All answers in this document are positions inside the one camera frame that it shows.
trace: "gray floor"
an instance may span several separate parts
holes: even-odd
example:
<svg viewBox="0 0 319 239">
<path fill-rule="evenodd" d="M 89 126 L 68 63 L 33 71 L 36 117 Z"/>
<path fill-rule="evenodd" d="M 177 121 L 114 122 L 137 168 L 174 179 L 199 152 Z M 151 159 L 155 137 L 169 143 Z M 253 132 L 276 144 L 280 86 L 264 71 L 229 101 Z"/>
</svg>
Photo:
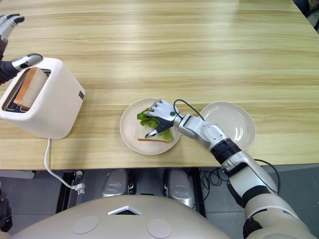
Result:
<svg viewBox="0 0 319 239">
<path fill-rule="evenodd" d="M 55 214 L 61 184 L 47 172 L 37 172 L 34 179 L 0 177 L 0 181 L 1 197 L 9 199 L 12 212 L 10 234 Z"/>
<path fill-rule="evenodd" d="M 319 165 L 281 166 L 282 196 L 319 238 Z M 86 194 L 77 197 L 77 204 L 101 196 L 108 170 L 87 170 L 83 181 Z M 14 234 L 55 213 L 60 183 L 47 172 L 39 172 L 32 180 L 0 178 L 2 196 L 12 208 Z M 226 184 L 212 187 L 205 201 L 207 219 L 233 239 L 242 239 L 244 211 L 227 190 Z"/>
</svg>

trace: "toast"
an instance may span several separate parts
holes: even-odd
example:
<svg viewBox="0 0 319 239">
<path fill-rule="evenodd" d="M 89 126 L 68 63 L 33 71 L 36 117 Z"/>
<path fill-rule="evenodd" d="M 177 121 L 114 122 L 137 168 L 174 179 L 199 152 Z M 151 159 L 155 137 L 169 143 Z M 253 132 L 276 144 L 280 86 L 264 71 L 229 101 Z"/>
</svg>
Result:
<svg viewBox="0 0 319 239">
<path fill-rule="evenodd" d="M 162 136 L 159 136 L 158 134 L 153 136 L 152 138 L 145 138 L 145 135 L 152 131 L 152 128 L 148 126 L 140 126 L 139 128 L 139 136 L 138 136 L 138 141 L 150 141 L 150 142 L 162 142 L 162 143 L 170 143 L 171 141 L 167 141 L 163 139 Z"/>
<path fill-rule="evenodd" d="M 13 102 L 24 110 L 29 110 L 47 78 L 40 68 L 32 67 Z"/>
</svg>

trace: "white cable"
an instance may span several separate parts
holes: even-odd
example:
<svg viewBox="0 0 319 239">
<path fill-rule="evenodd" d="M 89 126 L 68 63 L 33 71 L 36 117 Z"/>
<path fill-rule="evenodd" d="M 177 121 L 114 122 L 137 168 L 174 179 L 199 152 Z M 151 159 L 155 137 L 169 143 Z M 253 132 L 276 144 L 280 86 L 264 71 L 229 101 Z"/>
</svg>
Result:
<svg viewBox="0 0 319 239">
<path fill-rule="evenodd" d="M 51 174 L 53 177 L 55 177 L 58 180 L 60 180 L 61 183 L 63 183 L 66 187 L 76 190 L 78 192 L 78 194 L 81 194 L 81 193 L 84 194 L 84 188 L 85 188 L 84 183 L 80 183 L 80 184 L 75 185 L 75 186 L 70 186 L 60 176 L 56 175 L 55 173 L 53 173 L 51 171 L 51 169 L 50 169 L 50 167 L 48 166 L 48 163 L 47 163 L 47 159 L 48 159 L 48 154 L 50 152 L 50 148 L 51 148 L 51 139 L 48 138 L 48 145 L 46 147 L 45 154 L 44 154 L 44 160 L 43 160 L 44 167 L 45 167 L 46 171 L 48 171 L 48 173 Z"/>
</svg>

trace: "plug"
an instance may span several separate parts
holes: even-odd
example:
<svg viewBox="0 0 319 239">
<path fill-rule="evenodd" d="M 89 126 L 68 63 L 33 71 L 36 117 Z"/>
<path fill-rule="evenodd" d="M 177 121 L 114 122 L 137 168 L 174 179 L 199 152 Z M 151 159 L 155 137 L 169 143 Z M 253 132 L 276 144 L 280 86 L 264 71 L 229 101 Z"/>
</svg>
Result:
<svg viewBox="0 0 319 239">
<path fill-rule="evenodd" d="M 84 188 L 85 184 L 84 183 L 79 183 L 78 185 L 72 186 L 72 188 L 78 192 L 78 195 L 80 194 L 85 194 Z"/>
</svg>

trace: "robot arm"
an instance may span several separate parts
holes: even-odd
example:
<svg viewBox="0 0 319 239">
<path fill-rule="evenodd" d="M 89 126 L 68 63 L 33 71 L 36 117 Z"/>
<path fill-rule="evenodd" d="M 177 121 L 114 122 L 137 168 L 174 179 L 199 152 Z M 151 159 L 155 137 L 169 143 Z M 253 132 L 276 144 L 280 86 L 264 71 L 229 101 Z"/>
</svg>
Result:
<svg viewBox="0 0 319 239">
<path fill-rule="evenodd" d="M 229 176 L 230 193 L 245 208 L 244 238 L 315 238 L 288 203 L 277 195 L 277 186 L 268 173 L 217 124 L 178 112 L 172 104 L 160 100 L 147 114 L 160 124 L 164 121 L 165 125 L 174 125 L 182 134 L 199 141 L 221 164 L 221 169 Z"/>
<path fill-rule="evenodd" d="M 39 54 L 29 54 L 13 61 L 2 61 L 8 37 L 18 23 L 23 21 L 24 16 L 20 16 L 20 14 L 0 16 L 0 85 L 15 77 L 19 71 L 35 65 L 43 59 Z"/>
</svg>

